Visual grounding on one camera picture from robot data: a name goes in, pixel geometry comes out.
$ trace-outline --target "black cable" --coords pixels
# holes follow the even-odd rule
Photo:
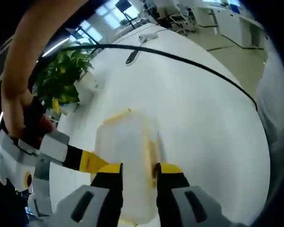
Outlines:
[[[223,76],[222,74],[218,73],[217,71],[215,71],[211,68],[208,68],[207,66],[204,66],[204,65],[202,65],[198,62],[195,62],[195,61],[192,61],[192,60],[189,60],[189,59],[186,59],[186,58],[182,58],[182,57],[173,55],[171,53],[166,53],[166,52],[163,52],[163,51],[158,51],[158,50],[154,50],[154,49],[150,49],[150,48],[146,48],[146,47],[141,47],[141,46],[119,45],[119,44],[98,44],[98,45],[71,46],[71,47],[66,47],[66,48],[62,49],[62,51],[75,51],[75,50],[93,49],[93,48],[113,48],[113,49],[126,49],[126,50],[144,51],[144,52],[148,52],[148,53],[155,53],[155,54],[158,54],[158,55],[162,55],[162,56],[165,56],[165,57],[177,60],[177,61],[182,61],[182,62],[185,62],[185,63],[190,64],[190,65],[194,65],[194,66],[199,67],[201,69],[204,69],[208,72],[211,72],[212,74],[222,78],[223,80],[226,80],[227,82],[229,82],[230,84],[235,86],[237,89],[239,89],[241,92],[243,92],[248,98],[250,98],[250,100],[254,103],[255,108],[257,110],[256,101],[246,91],[244,91],[239,85],[232,82],[227,77]]]
[[[172,29],[165,28],[165,29],[162,29],[162,30],[159,30],[159,31],[154,32],[154,34],[156,34],[156,33],[158,33],[158,32],[161,32],[161,31],[165,31],[165,30],[173,31]]]
[[[165,30],[169,30],[168,28],[164,28],[164,29],[162,29],[162,30],[159,30],[159,31],[156,31],[154,34],[156,34],[156,33],[158,33],[158,32],[161,32],[161,31],[165,31]],[[147,41],[147,39],[145,39],[144,41],[143,41],[143,43],[141,43],[139,46],[142,46],[144,43],[146,43],[146,41]]]

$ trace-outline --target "potted plant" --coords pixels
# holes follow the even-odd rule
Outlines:
[[[120,21],[120,27],[121,27],[121,28],[123,28],[123,27],[125,27],[125,26],[127,26],[127,25],[128,25],[128,20],[123,19],[123,20]]]
[[[59,106],[79,103],[78,81],[93,69],[91,51],[61,51],[54,60],[38,74],[36,96],[44,100],[47,109],[60,112]]]

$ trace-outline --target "plastic container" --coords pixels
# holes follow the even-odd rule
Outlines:
[[[120,219],[146,224],[156,215],[153,168],[160,160],[158,132],[139,111],[125,111],[97,130],[95,153],[109,163],[123,163],[123,207]]]

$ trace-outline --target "wall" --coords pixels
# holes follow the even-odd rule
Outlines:
[[[99,43],[111,43],[116,31],[111,28],[103,17],[95,13],[87,21],[103,36]]]
[[[203,0],[173,0],[174,4],[182,4],[184,6],[188,7],[197,7],[197,6],[206,6],[206,5],[220,5],[220,3],[215,3],[215,2],[206,2]]]
[[[143,9],[143,5],[140,0],[129,0],[129,2],[139,11],[141,12]]]

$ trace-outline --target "white table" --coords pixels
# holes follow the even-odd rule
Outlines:
[[[142,34],[162,28],[146,24]],[[140,45],[138,35],[120,44]],[[239,84],[210,53],[165,30],[143,46],[202,63]],[[106,49],[93,60],[103,91],[94,102],[62,116],[58,129],[70,144],[94,150],[96,130],[104,119],[127,108],[157,119],[167,161],[184,171],[191,185],[199,185],[222,206],[230,220],[252,223],[267,196],[270,163],[267,141],[252,102],[221,78],[192,65],[146,52],[126,66],[130,50]],[[57,203],[82,184],[89,174],[51,163],[50,195]],[[159,226],[159,217],[143,226]]]
[[[146,24],[147,23],[147,20],[146,18],[143,18],[139,21],[132,21],[132,24],[135,28],[138,28],[138,27],[141,27],[143,24]],[[121,38],[122,36],[126,35],[127,33],[133,31],[134,28],[128,24],[126,27],[122,27],[122,28],[119,28],[115,34],[115,40],[118,39],[118,38]]]

